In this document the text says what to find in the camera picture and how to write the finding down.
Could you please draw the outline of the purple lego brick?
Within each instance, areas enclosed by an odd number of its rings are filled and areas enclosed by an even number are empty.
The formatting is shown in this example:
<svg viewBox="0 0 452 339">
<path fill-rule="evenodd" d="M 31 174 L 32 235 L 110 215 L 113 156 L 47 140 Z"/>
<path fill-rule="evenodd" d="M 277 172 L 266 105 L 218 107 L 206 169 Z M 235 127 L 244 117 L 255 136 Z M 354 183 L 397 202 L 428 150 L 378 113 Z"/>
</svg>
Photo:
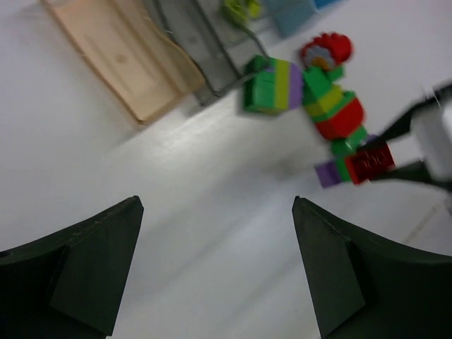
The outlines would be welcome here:
<svg viewBox="0 0 452 339">
<path fill-rule="evenodd" d="M 317 164 L 315 167 L 316 175 L 319 179 L 322 188 L 328 188 L 337 186 L 342 183 L 338 167 L 335 160 L 329 160 L 321 164 Z"/>
</svg>

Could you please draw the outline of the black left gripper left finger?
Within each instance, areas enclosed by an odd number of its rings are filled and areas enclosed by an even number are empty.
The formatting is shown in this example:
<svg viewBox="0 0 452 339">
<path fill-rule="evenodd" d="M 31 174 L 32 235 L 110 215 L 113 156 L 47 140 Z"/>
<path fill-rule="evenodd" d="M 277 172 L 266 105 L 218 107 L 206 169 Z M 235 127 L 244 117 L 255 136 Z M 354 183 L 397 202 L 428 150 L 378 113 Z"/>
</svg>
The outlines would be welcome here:
<svg viewBox="0 0 452 339">
<path fill-rule="evenodd" d="M 143 219 L 132 196 L 1 252 L 2 338 L 113 334 Z"/>
</svg>

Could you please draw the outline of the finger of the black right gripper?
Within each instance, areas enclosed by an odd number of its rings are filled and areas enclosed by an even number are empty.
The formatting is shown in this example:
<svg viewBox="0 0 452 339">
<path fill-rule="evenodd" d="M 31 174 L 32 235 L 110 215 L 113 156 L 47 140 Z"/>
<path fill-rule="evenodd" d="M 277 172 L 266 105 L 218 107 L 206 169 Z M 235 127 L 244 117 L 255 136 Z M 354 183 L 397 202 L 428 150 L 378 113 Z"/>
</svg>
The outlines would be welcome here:
<svg viewBox="0 0 452 339">
<path fill-rule="evenodd" d="M 419 115 L 422 109 L 432 108 L 434 104 L 451 97 L 451 83 L 440 85 L 433 93 L 426 95 L 424 99 L 410 105 L 386 130 L 373 138 L 367 145 L 381 145 L 385 142 L 397 139 L 410 132 L 411 121 Z"/>
<path fill-rule="evenodd" d="M 426 164 L 421 160 L 386 171 L 370 179 L 371 182 L 383 180 L 401 180 L 425 184 L 442 189 L 449 194 L 451 193 L 451 179 L 445 180 L 433 178 L 433 176 L 430 175 Z"/>
</svg>

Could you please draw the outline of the grey translucent bin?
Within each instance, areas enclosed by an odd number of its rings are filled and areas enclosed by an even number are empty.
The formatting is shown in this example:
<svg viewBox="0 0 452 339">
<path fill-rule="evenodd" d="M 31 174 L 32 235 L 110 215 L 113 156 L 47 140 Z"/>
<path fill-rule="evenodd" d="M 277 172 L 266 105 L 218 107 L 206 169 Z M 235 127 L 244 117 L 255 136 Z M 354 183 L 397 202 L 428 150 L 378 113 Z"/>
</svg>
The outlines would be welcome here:
<svg viewBox="0 0 452 339">
<path fill-rule="evenodd" d="M 202 107 L 244 85 L 270 63 L 258 36 L 224 17 L 221 1 L 144 1 L 143 5 L 204 77 L 206 84 L 195 92 Z"/>
</svg>

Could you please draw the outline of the lime lego brick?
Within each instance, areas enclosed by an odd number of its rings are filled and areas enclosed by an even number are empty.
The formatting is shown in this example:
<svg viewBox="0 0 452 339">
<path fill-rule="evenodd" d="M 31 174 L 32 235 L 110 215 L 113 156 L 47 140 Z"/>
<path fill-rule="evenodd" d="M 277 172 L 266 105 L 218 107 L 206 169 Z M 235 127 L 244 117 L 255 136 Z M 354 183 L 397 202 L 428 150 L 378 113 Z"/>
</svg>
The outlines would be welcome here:
<svg viewBox="0 0 452 339">
<path fill-rule="evenodd" d="M 250 20 L 259 18 L 262 8 L 258 0 L 224 0 L 220 5 L 222 15 L 237 25 L 246 25 Z"/>
</svg>

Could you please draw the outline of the green lime purple lego block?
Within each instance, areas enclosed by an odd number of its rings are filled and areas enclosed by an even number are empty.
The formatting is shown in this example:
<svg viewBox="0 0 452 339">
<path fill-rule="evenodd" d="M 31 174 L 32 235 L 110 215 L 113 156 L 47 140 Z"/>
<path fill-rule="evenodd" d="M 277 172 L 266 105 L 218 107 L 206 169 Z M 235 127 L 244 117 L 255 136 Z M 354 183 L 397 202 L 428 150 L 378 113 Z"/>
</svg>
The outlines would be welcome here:
<svg viewBox="0 0 452 339">
<path fill-rule="evenodd" d="M 302 105 L 304 83 L 298 65 L 256 55 L 245 70 L 254 77 L 244 84 L 244 111 L 279 115 Z"/>
</svg>

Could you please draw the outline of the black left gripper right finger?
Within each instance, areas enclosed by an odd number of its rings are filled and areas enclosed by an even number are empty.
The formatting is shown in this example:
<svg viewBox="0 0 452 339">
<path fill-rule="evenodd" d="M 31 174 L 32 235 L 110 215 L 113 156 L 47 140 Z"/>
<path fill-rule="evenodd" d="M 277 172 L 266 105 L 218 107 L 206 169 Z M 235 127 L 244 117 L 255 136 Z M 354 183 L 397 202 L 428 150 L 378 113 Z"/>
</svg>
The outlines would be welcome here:
<svg viewBox="0 0 452 339">
<path fill-rule="evenodd" d="M 306 198 L 292 215 L 322 338 L 450 338 L 451 257 L 400 244 Z"/>
</svg>

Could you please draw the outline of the clear plastic bin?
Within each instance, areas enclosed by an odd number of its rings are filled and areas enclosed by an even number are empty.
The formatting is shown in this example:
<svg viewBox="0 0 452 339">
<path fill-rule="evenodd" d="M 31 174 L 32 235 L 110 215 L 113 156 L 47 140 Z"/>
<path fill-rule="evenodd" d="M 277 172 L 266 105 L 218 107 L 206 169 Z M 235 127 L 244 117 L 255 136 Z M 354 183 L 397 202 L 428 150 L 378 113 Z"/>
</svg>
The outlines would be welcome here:
<svg viewBox="0 0 452 339">
<path fill-rule="evenodd" d="M 265 1 L 214 1 L 213 27 L 221 42 L 233 47 L 275 27 Z"/>
</svg>

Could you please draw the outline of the red green lego stack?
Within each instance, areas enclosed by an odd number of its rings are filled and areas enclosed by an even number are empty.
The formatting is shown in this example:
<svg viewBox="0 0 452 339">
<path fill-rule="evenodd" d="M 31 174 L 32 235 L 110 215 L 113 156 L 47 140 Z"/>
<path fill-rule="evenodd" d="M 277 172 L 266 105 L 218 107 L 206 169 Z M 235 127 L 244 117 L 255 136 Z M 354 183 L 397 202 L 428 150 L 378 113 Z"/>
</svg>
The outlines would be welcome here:
<svg viewBox="0 0 452 339">
<path fill-rule="evenodd" d="M 335 156 L 353 154 L 370 139 L 364 127 L 365 110 L 356 92 L 338 84 L 344 76 L 343 66 L 331 71 L 312 66 L 302 72 L 302 106 Z"/>
</svg>

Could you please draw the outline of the red lego brick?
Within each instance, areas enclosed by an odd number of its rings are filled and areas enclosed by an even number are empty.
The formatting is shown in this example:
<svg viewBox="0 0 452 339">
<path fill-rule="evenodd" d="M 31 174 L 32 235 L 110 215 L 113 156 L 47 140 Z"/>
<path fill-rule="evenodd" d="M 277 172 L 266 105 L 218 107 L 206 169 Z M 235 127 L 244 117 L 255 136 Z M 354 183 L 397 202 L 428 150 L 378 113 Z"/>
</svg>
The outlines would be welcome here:
<svg viewBox="0 0 452 339">
<path fill-rule="evenodd" d="M 395 167 L 387 143 L 362 150 L 345 158 L 345 166 L 353 184 L 371 180 Z"/>
</svg>

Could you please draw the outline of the orange translucent bin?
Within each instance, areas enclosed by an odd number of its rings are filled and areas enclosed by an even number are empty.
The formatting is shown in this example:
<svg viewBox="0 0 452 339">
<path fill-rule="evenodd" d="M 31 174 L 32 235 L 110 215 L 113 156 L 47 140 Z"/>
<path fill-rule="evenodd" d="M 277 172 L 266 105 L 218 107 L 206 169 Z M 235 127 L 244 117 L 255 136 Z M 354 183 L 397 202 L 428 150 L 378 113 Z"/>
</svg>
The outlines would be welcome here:
<svg viewBox="0 0 452 339">
<path fill-rule="evenodd" d="M 142 1 L 43 1 L 70 43 L 139 124 L 152 124 L 205 78 Z"/>
</svg>

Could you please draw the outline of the blue plastic bin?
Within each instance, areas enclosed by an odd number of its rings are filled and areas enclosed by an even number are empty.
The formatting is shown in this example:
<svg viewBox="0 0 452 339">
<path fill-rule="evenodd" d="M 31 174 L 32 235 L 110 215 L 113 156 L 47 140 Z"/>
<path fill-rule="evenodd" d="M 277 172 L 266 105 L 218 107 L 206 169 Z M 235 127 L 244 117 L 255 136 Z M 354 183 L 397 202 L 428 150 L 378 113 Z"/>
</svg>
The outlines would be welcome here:
<svg viewBox="0 0 452 339">
<path fill-rule="evenodd" d="M 275 0 L 263 1 L 272 29 L 281 38 L 288 38 L 308 28 L 336 10 L 344 1 L 338 0 Z"/>
</svg>

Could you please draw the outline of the green lego brick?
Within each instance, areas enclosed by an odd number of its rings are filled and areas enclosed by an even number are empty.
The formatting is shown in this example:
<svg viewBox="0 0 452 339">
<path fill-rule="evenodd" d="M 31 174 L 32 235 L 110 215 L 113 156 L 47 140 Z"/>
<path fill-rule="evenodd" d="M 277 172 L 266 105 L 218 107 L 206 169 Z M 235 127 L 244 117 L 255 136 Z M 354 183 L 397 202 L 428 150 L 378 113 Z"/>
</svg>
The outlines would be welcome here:
<svg viewBox="0 0 452 339">
<path fill-rule="evenodd" d="M 340 177 L 341 182 L 352 182 L 350 171 L 347 167 L 347 161 L 345 156 L 340 156 L 335 159 L 335 165 Z"/>
</svg>

